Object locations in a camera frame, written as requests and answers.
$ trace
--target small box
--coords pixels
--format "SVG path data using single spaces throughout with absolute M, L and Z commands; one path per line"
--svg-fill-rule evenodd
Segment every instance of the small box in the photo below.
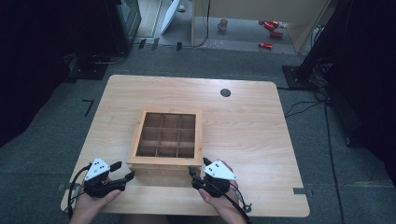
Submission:
M 127 160 L 136 176 L 160 174 L 190 178 L 189 167 L 200 174 L 202 163 L 201 110 L 141 110 Z

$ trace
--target desk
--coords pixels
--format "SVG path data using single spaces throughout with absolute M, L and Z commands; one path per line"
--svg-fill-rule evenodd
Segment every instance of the desk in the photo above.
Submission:
M 230 97 L 220 90 L 231 91 Z M 112 179 L 129 173 L 125 164 L 134 128 L 144 106 L 203 111 L 203 156 L 233 167 L 253 217 L 306 217 L 302 188 L 282 107 L 272 82 L 181 77 L 112 76 L 98 106 L 74 175 L 96 157 L 108 164 L 122 161 Z M 136 177 L 104 212 L 212 216 L 216 211 L 191 187 L 173 187 Z M 61 207 L 66 207 L 67 192 Z
M 209 0 L 192 1 L 191 44 L 195 17 L 206 17 Z M 300 52 L 331 0 L 211 0 L 210 17 L 253 21 L 282 21 L 294 49 Z

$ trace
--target cable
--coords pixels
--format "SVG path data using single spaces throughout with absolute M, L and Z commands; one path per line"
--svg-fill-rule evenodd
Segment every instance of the cable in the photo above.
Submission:
M 97 63 L 97 62 L 95 62 L 95 64 L 114 64 L 114 63 L 119 63 L 120 61 L 122 61 L 125 58 L 125 56 L 126 56 L 126 53 L 124 53 L 122 55 L 122 57 L 120 59 L 116 60 L 115 62 L 109 62 L 109 63 Z
M 330 162 L 332 164 L 332 177 L 334 178 L 335 192 L 337 193 L 338 206 L 340 208 L 341 223 L 344 224 L 345 223 L 344 210 L 343 210 L 343 205 L 341 204 L 340 190 L 338 188 L 338 179 L 337 179 L 337 175 L 335 174 L 334 159 L 332 156 L 332 139 L 331 139 L 331 135 L 330 135 L 329 116 L 327 114 L 327 105 L 326 104 L 324 105 L 324 114 L 326 117 L 326 128 L 327 128 L 327 138 L 328 138 L 328 144 L 329 144 Z
M 247 205 L 245 204 L 245 200 L 244 200 L 244 196 L 242 195 L 242 192 L 241 192 L 234 184 L 230 183 L 230 185 L 234 187 L 233 190 L 234 190 L 235 192 L 237 192 L 238 195 L 240 196 L 240 200 L 241 200 L 241 202 L 242 202 L 244 211 L 247 212 L 247 213 L 250 212 L 250 211 L 251 211 L 251 208 L 250 208 L 250 210 L 247 210 Z
M 291 106 L 291 109 L 288 111 L 288 113 L 286 113 L 285 119 L 288 118 L 288 117 L 297 115 L 297 114 L 304 113 L 304 112 L 307 111 L 308 109 L 310 109 L 310 108 L 312 108 L 312 107 L 314 107 L 314 106 L 316 106 L 316 105 L 319 105 L 319 104 L 321 104 L 321 103 L 323 103 L 323 102 L 321 102 L 321 101 L 314 101 L 314 102 L 302 101 L 302 102 L 296 103 L 296 104 L 292 105 L 292 106 Z M 306 108 L 306 109 L 304 109 L 304 110 L 302 110 L 302 111 L 295 112 L 295 113 L 293 113 L 293 114 L 289 114 L 289 113 L 291 112 L 291 110 L 294 108 L 294 106 L 295 106 L 295 105 L 299 105 L 299 104 L 314 104 L 314 105 L 311 105 L 311 106 L 309 106 L 308 108 Z
M 72 208 L 72 191 L 74 188 L 74 185 L 76 184 L 77 178 L 79 177 L 79 175 L 81 175 L 82 172 L 84 171 L 88 171 L 90 170 L 92 166 L 92 163 L 90 163 L 89 165 L 83 167 L 80 171 L 78 171 L 78 173 L 75 175 L 72 183 L 70 184 L 70 189 L 69 189 L 69 194 L 67 195 L 67 214 L 69 215 L 69 218 L 71 219 L 73 216 L 73 208 Z

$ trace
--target black cable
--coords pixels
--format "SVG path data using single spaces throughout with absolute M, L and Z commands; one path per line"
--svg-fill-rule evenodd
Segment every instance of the black cable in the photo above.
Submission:
M 97 62 L 94 62 L 94 63 L 95 64 L 115 64 L 115 63 L 119 63 L 120 61 L 122 61 L 125 58 L 125 56 L 126 56 L 126 53 L 124 53 L 120 59 L 118 59 L 118 60 L 116 60 L 114 62 L 108 62 L 108 63 L 97 63 Z
M 220 192 L 222 194 L 222 196 L 224 196 L 228 201 L 230 201 L 230 203 L 233 204 L 233 207 L 236 208 L 236 210 L 238 210 L 238 212 L 242 215 L 242 217 L 245 219 L 245 221 L 247 222 L 247 224 L 252 224 L 250 217 L 246 214 L 246 212 L 239 206 L 239 204 L 237 204 L 236 202 L 233 201 L 232 198 L 230 198 L 227 194 L 225 194 L 223 191 L 221 191 L 220 189 L 218 189 L 218 187 L 216 187 L 214 184 L 210 183 L 209 181 L 205 182 L 206 184 L 210 185 L 213 189 L 217 190 L 218 192 Z
M 70 184 L 70 189 L 69 189 L 69 194 L 67 195 L 67 215 L 69 215 L 69 218 L 71 219 L 73 216 L 73 208 L 72 208 L 72 191 L 74 188 L 74 185 L 76 184 L 77 178 L 79 177 L 79 175 L 81 175 L 82 172 L 84 171 L 88 171 L 90 170 L 92 166 L 92 163 L 90 163 L 89 165 L 83 167 L 80 171 L 78 171 L 78 173 L 75 175 L 72 183 Z
M 311 108 L 311 107 L 313 107 L 313 106 L 315 106 L 315 105 L 318 105 L 318 104 L 320 104 L 320 103 L 322 103 L 322 102 L 318 102 L 318 101 L 301 101 L 301 102 L 299 102 L 299 103 L 296 103 L 296 104 L 292 105 L 292 106 L 291 106 L 291 109 L 285 114 L 285 118 L 288 118 L 288 117 L 293 116 L 293 115 L 296 115 L 296 114 L 301 114 L 301 113 L 305 112 L 306 110 L 308 110 L 309 108 Z M 303 110 L 303 111 L 296 112 L 296 113 L 294 113 L 294 114 L 289 115 L 289 113 L 290 113 L 291 110 L 294 108 L 294 106 L 295 106 L 295 105 L 299 105 L 299 104 L 314 104 L 314 105 L 309 106 L 308 108 L 306 108 L 306 109 Z
M 234 184 L 230 183 L 230 185 L 233 186 L 235 188 L 235 191 L 238 192 L 239 196 L 241 196 L 242 205 L 244 205 L 243 209 L 245 212 L 247 212 L 247 210 L 245 209 L 247 207 L 247 205 L 245 203 L 244 196 L 242 195 L 242 192 Z
M 329 144 L 330 162 L 332 163 L 332 177 L 334 178 L 335 192 L 337 193 L 338 206 L 340 208 L 341 223 L 344 224 L 345 221 L 344 221 L 343 205 L 341 204 L 340 190 L 338 188 L 338 179 L 337 179 L 337 175 L 335 174 L 334 159 L 332 156 L 332 139 L 330 135 L 329 116 L 327 115 L 327 104 L 324 105 L 324 114 L 326 117 L 326 128 L 327 128 L 327 138 Z
M 285 115 L 285 119 L 286 119 L 286 118 L 288 118 L 288 117 L 291 117 L 291 116 L 297 115 L 297 114 L 304 113 L 304 112 L 305 112 L 305 111 L 307 111 L 308 109 L 310 109 L 310 108 L 312 108 L 312 107 L 314 107 L 314 106 L 316 106 L 316 105 L 319 105 L 319 104 L 321 104 L 321 103 L 323 103 L 323 102 L 317 102 L 316 104 L 314 104 L 314 105 L 311 105 L 311 106 L 309 106 L 308 108 L 306 108 L 306 109 L 304 109 L 304 110 L 302 110 L 302 111 L 296 112 L 296 113 L 294 113 L 294 114 Z

